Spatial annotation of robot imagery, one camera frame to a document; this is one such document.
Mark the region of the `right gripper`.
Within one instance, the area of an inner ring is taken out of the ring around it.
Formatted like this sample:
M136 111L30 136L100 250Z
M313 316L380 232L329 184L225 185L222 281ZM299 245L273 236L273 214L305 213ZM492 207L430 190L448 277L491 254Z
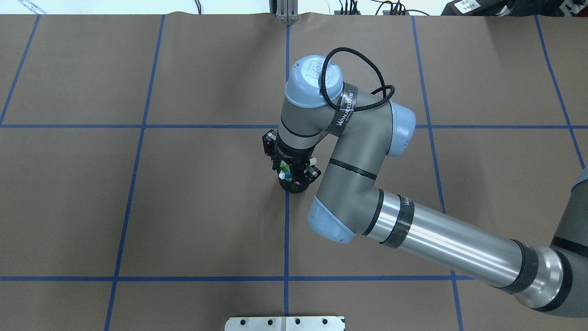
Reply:
M304 185L309 185L321 176L321 170L310 165L311 154L315 149L316 144L309 148L293 148L287 145L281 138L277 138L275 145L276 155L272 158L275 163L274 170L277 173L281 172L281 164L288 164L290 172L292 173L292 180L296 182L304 182Z

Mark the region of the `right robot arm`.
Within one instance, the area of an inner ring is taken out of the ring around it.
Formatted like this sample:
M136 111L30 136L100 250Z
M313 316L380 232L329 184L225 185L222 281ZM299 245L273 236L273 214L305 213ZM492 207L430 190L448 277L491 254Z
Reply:
M587 170L571 189L548 246L493 234L446 214L438 172L385 168L418 133L411 109L395 103L393 86L371 93L344 82L330 57L296 61L285 85L281 123L263 137L279 184L292 194L318 178L307 224L331 241L363 235L514 296L532 310L564 318L587 317ZM436 183L439 208L378 187Z

